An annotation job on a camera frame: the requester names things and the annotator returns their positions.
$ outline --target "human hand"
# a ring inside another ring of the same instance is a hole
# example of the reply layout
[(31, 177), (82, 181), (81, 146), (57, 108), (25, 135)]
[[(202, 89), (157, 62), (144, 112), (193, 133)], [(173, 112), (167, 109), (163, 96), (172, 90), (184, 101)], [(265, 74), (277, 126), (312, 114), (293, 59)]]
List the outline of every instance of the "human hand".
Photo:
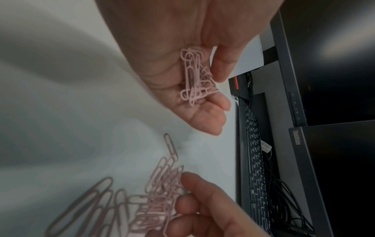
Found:
[[(181, 182), (191, 193), (177, 200), (175, 208), (182, 216), (170, 221), (168, 237), (269, 237), (218, 186), (187, 172)], [(146, 237), (163, 237), (163, 234), (150, 231)]]
[(202, 65), (223, 82), (244, 47), (270, 22), (283, 0), (96, 0), (101, 14), (135, 73), (159, 101), (195, 129), (219, 135), (230, 101), (214, 93), (191, 107), (180, 92), (180, 50), (203, 52)]

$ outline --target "computer keyboard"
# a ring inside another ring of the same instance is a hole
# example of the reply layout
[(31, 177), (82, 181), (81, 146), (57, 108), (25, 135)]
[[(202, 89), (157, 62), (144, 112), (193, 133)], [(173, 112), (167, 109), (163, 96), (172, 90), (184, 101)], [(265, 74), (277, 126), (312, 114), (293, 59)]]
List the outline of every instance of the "computer keyboard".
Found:
[(241, 149), (241, 163), (242, 165), (248, 164), (248, 169), (244, 169), (244, 167), (241, 169), (241, 178), (243, 179), (241, 191), (244, 192), (241, 206), (262, 229), (269, 232), (270, 218), (259, 122), (242, 99), (239, 100), (239, 119), (241, 145), (247, 147)]

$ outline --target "white tag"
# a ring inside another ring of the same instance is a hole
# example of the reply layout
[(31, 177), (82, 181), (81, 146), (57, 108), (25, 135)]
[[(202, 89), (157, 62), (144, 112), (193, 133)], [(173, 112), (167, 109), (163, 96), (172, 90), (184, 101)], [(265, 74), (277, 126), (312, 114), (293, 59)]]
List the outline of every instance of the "white tag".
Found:
[(262, 146), (262, 151), (268, 153), (271, 151), (272, 149), (272, 146), (270, 146), (268, 143), (266, 143), (265, 141), (262, 141), (261, 140), (261, 146)]

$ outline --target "white desk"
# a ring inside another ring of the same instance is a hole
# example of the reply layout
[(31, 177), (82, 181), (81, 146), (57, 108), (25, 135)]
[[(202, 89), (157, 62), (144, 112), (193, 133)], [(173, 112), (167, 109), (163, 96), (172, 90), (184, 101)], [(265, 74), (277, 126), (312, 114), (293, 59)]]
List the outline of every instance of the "white desk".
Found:
[(92, 0), (1, 1), (0, 72), (2, 235), (42, 236), (106, 176), (142, 193), (166, 132), (187, 171), (235, 199), (235, 102), (219, 137), (189, 127), (136, 82)]

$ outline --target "black monitor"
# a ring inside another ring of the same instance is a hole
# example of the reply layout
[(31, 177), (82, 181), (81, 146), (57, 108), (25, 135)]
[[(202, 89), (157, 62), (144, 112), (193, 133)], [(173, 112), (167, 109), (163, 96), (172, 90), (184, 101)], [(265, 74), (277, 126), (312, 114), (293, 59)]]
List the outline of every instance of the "black monitor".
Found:
[(375, 119), (374, 0), (286, 0), (271, 28), (295, 127)]
[(375, 120), (289, 132), (316, 236), (373, 236)]

